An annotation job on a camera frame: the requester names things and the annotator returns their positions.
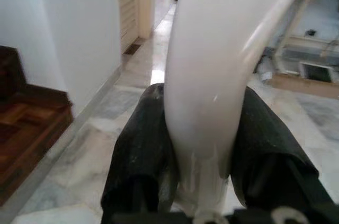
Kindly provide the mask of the beige louvered door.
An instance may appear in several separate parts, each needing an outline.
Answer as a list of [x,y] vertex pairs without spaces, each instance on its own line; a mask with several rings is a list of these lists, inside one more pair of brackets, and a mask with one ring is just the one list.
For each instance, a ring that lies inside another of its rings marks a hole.
[[154,25],[154,0],[118,0],[120,43],[124,53],[138,38],[148,39]]

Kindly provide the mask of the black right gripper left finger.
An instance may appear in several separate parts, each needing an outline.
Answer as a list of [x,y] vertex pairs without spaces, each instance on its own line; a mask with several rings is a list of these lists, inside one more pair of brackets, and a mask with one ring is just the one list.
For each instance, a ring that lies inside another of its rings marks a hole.
[[145,89],[114,145],[102,224],[183,224],[183,214],[170,211],[178,182],[164,84],[157,83]]

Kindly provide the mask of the wooden sewing machine table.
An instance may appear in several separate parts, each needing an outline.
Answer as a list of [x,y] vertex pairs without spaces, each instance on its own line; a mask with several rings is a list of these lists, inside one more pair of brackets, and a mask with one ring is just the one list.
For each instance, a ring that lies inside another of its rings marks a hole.
[[298,75],[300,64],[339,66],[339,0],[295,0],[270,46],[280,74]]

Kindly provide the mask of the white-framed black panel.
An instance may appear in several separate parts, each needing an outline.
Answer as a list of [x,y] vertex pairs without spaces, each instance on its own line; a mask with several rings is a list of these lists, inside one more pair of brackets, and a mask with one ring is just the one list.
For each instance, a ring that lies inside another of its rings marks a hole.
[[309,62],[299,63],[300,76],[305,79],[332,83],[332,69],[328,66],[312,64]]

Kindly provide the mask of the long wooden plank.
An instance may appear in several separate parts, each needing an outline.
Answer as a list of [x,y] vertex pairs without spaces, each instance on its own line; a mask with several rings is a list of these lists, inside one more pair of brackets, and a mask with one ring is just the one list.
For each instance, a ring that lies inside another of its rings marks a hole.
[[339,84],[286,74],[274,74],[267,83],[278,89],[339,100]]

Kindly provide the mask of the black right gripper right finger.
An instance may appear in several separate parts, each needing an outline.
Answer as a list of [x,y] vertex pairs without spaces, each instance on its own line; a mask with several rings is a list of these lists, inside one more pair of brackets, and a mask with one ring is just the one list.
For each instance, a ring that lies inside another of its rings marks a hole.
[[243,205],[229,216],[230,224],[335,224],[335,203],[318,169],[251,88],[245,91],[230,177]]

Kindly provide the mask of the beige long-handled dustpan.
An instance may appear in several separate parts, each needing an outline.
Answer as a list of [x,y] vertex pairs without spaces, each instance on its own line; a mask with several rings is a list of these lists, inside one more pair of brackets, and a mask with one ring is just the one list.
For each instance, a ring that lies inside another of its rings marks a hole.
[[175,202],[189,217],[225,209],[246,85],[293,1],[177,1],[164,107],[180,171]]

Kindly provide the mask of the dark wooden staircase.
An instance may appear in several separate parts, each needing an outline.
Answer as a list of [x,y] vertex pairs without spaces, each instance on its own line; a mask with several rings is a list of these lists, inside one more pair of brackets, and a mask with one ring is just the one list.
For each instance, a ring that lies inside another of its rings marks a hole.
[[68,94],[29,84],[17,49],[0,46],[0,207],[72,121]]

